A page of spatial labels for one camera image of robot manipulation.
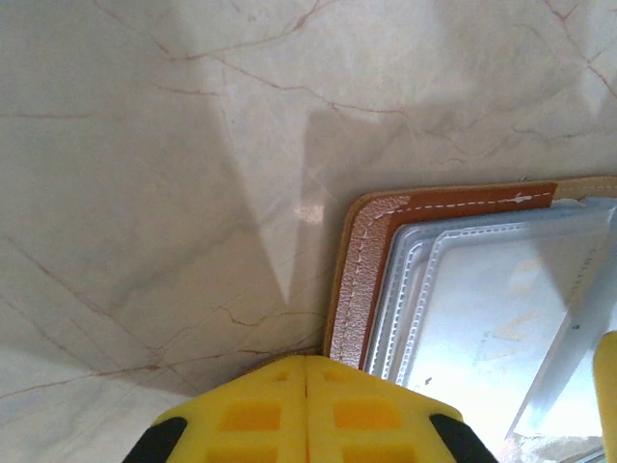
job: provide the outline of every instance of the tan leather edge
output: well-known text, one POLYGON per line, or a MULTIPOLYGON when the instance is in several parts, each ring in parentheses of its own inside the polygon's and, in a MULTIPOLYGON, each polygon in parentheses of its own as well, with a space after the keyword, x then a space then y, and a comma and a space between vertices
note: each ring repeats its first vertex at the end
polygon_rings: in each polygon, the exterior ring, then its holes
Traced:
POLYGON ((338 296, 340 288, 340 282, 342 280, 343 269, 345 268, 345 257, 347 256, 347 250, 349 249, 349 240, 351 237, 351 230, 354 226, 354 222, 358 213, 362 210, 363 207, 369 203, 374 194, 367 194, 360 196, 357 200, 355 200, 347 214, 345 215, 345 220, 343 222, 343 231, 341 233, 340 238, 340 246, 338 248, 338 254, 336 255, 336 267, 335 267, 335 277, 333 280, 333 291, 330 298, 330 304, 328 306, 328 316, 326 317, 326 325, 324 328, 324 345, 322 348, 323 355, 326 357, 330 357, 330 348, 332 346, 332 333, 333 328, 335 326, 335 317, 336 317, 336 306, 338 305, 338 296))
POLYGON ((582 200, 587 196, 617 198, 617 177, 584 177, 558 180, 555 199, 582 200))

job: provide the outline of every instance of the brown leather case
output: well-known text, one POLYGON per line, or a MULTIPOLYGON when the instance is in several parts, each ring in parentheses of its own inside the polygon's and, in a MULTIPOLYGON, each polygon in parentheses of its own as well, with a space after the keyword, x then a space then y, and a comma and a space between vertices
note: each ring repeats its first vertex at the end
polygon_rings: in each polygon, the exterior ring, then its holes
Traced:
POLYGON ((617 177, 416 188, 362 196, 345 219, 324 354, 362 367, 390 243, 401 225, 548 207, 553 200, 587 196, 617 197, 617 177))

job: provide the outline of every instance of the brown leather trim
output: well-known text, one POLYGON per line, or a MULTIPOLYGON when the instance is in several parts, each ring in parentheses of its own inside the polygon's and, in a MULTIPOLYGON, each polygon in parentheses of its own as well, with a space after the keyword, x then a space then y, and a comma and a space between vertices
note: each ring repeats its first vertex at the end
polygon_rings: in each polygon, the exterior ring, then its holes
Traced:
POLYGON ((351 207, 335 273, 325 355, 360 368, 389 245, 403 224, 548 207, 557 184, 421 188, 366 195, 351 207))

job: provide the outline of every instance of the clear plastic tray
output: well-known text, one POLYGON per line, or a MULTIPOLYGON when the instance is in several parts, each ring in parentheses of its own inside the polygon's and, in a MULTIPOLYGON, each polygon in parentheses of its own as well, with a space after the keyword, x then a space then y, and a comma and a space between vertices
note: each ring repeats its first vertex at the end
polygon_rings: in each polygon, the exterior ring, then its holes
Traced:
POLYGON ((401 330, 401 314, 417 300, 418 272, 423 275, 435 238, 447 230, 508 223, 533 223, 555 218, 586 215, 607 209, 606 202, 592 200, 583 206, 558 206, 502 214, 492 214, 401 227, 392 240, 387 271, 377 303, 375 323, 364 370, 389 379, 394 346, 401 330))

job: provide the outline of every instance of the beige marble tile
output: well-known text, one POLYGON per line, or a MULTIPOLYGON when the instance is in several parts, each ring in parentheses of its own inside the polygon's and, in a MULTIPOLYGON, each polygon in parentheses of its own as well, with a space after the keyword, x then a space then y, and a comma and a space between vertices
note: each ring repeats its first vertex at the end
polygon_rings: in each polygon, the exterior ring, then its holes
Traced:
POLYGON ((362 193, 617 173, 616 8, 0 6, 9 460, 121 460, 166 408, 318 344, 362 193))

